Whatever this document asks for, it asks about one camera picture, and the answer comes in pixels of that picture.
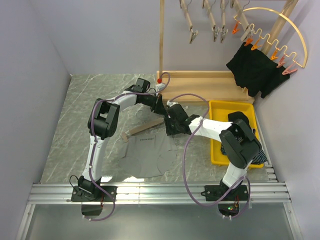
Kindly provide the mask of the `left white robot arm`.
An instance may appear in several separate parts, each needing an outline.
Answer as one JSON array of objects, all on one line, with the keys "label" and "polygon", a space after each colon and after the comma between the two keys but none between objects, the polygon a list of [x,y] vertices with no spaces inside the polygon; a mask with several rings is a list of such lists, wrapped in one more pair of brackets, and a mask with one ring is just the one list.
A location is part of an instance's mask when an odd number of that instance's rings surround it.
[{"label": "left white robot arm", "polygon": [[90,134],[90,146],[87,161],[82,175],[77,178],[77,186],[73,187],[71,200],[73,202],[96,202],[104,197],[102,191],[102,162],[110,138],[115,134],[121,111],[136,104],[150,107],[153,113],[164,115],[161,91],[166,83],[150,91],[151,83],[138,78],[136,84],[126,88],[121,94],[110,98],[98,98],[92,108],[87,127]]}]

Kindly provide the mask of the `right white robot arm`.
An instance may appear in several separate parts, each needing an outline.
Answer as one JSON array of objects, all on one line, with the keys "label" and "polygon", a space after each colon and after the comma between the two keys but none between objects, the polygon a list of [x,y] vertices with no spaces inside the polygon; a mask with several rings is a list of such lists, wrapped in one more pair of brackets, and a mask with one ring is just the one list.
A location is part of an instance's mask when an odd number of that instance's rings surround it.
[{"label": "right white robot arm", "polygon": [[[195,114],[189,116],[179,103],[168,101],[166,104],[166,117],[169,120],[166,125],[167,129],[173,127],[179,133],[189,135],[182,154],[182,178],[190,198],[196,204],[204,207],[217,205],[225,199],[233,199],[238,194],[238,188],[243,180],[247,179],[249,165],[262,149],[260,141],[242,119],[225,122],[207,119]],[[194,136],[206,137],[220,142],[229,160],[227,170],[219,184],[219,198],[211,204],[200,203],[188,186],[185,162],[189,143]]]}]

